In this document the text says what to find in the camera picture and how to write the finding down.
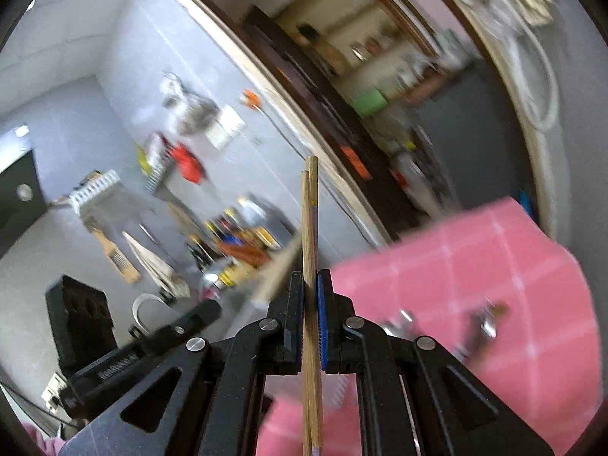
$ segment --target blue gripper pad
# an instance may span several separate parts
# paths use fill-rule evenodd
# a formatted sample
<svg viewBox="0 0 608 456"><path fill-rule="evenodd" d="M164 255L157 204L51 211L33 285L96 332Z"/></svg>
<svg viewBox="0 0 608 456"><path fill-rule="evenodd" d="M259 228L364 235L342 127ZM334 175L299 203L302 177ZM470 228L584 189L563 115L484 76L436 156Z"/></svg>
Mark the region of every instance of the blue gripper pad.
<svg viewBox="0 0 608 456"><path fill-rule="evenodd" d="M325 315L325 295L323 278L317 273L317 313L318 313L318 355L321 358L321 370L327 368L327 316Z"/></svg>
<svg viewBox="0 0 608 456"><path fill-rule="evenodd" d="M530 196L523 190L519 191L518 202L519 202L519 205L524 208L524 211L526 211L526 214L528 214L528 216L530 216L532 219L534 219L534 211L532 210L532 200L530 199Z"/></svg>

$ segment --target white cable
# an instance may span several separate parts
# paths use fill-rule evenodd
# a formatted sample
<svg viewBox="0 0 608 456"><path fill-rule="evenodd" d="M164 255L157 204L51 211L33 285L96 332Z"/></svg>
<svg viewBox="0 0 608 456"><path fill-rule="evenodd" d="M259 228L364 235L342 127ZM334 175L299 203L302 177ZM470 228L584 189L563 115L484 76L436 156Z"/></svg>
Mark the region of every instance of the white cable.
<svg viewBox="0 0 608 456"><path fill-rule="evenodd" d="M139 295L139 297L135 299L135 301L133 301L133 307L131 308L131 312L133 313L133 319L135 319L135 324L138 325L139 329L146 336L150 334L150 330L146 326L144 326L139 320L139 307L141 307L144 301L148 300L160 301L160 303L165 303L164 301L162 301L162 298L151 293L142 293L141 295Z"/></svg>
<svg viewBox="0 0 608 456"><path fill-rule="evenodd" d="M538 130L539 132L546 133L555 126L557 123L557 116L559 115L559 89L557 86L555 71L553 70L549 57L546 55L546 52L539 40L531 31L528 24L524 21L523 17L519 14L515 7L513 7L511 1L501 1L512 13L513 18L515 18L525 35L528 36L528 39L530 39L532 42L534 48L536 48L536 51L540 57L540 62L545 68L545 74L549 84L549 100L546 114L543 118L541 118L536 101L534 101L532 92L530 90L528 79L524 75L524 68L519 56L518 40L515 35L509 35L507 37L506 48L511 59L511 73L513 74L513 79L515 80L518 88L520 99L524 105L524 112L534 129Z"/></svg>

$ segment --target pink cloth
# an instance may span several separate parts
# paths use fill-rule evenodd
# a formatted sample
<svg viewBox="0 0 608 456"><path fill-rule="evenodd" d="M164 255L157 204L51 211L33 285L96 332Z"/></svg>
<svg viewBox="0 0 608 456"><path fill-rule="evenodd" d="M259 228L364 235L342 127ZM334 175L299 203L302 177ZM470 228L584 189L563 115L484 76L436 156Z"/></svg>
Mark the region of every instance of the pink cloth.
<svg viewBox="0 0 608 456"><path fill-rule="evenodd" d="M448 350L467 312L492 301L511 311L473 371L553 448L564 454L600 403L600 341L578 263L512 199L454 217L402 243L332 269L336 293L381 323L399 309ZM356 400L353 386L347 399ZM269 413L258 455L301 452L301 407L281 400ZM325 413L324 454L361 453L356 401Z"/></svg>
<svg viewBox="0 0 608 456"><path fill-rule="evenodd" d="M22 425L45 456L57 456L59 454L59 451L65 444L65 441L55 438L45 439L40 431L32 424L22 423Z"/></svg>

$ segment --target colorful items on shelf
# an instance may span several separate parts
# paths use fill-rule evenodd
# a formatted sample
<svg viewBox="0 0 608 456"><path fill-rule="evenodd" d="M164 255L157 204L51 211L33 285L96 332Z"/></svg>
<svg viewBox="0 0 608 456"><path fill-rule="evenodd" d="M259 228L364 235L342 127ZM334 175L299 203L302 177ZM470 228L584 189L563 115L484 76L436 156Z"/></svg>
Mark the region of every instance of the colorful items on shelf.
<svg viewBox="0 0 608 456"><path fill-rule="evenodd" d="M314 27L310 24L300 24L297 29L300 33L296 39L297 43L305 48L310 59L327 77L340 77L350 71L351 66L345 56Z"/></svg>
<svg viewBox="0 0 608 456"><path fill-rule="evenodd" d="M171 145L160 132L152 133L144 147L138 146L138 162L148 178L146 189L151 193L156 193L175 163L184 179L193 184L200 183L205 176L202 164L184 144Z"/></svg>
<svg viewBox="0 0 608 456"><path fill-rule="evenodd" d="M378 113L387 104L387 100L378 89L368 89L356 95L351 100L350 106L361 118L367 118Z"/></svg>
<svg viewBox="0 0 608 456"><path fill-rule="evenodd" d="M239 210L231 207L205 221L207 242L188 236L188 249L203 274L202 298L220 298L224 289L270 262L271 253L291 240L282 222L251 198L241 197L238 204Z"/></svg>
<svg viewBox="0 0 608 456"><path fill-rule="evenodd" d="M376 56L376 54L378 54L378 53L380 53L380 51L382 51L382 47L381 47L380 43L378 42L378 39L369 37L369 38L367 38L367 41L366 41L366 50L372 56Z"/></svg>

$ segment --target wooden stick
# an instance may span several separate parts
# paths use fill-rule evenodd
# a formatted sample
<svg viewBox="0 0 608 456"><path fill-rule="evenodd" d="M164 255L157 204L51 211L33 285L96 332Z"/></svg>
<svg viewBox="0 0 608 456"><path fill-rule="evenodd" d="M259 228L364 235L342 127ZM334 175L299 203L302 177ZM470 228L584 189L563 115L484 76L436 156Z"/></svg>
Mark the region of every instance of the wooden stick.
<svg viewBox="0 0 608 456"><path fill-rule="evenodd" d="M306 171L310 180L310 205L312 217L312 235L314 236L314 266L318 268L318 158L306 157Z"/></svg>
<svg viewBox="0 0 608 456"><path fill-rule="evenodd" d="M310 175L302 172L302 257L304 274L304 338L302 347L302 397L304 456L320 456L322 446L323 399L321 365L318 357L317 286L314 233L311 211Z"/></svg>

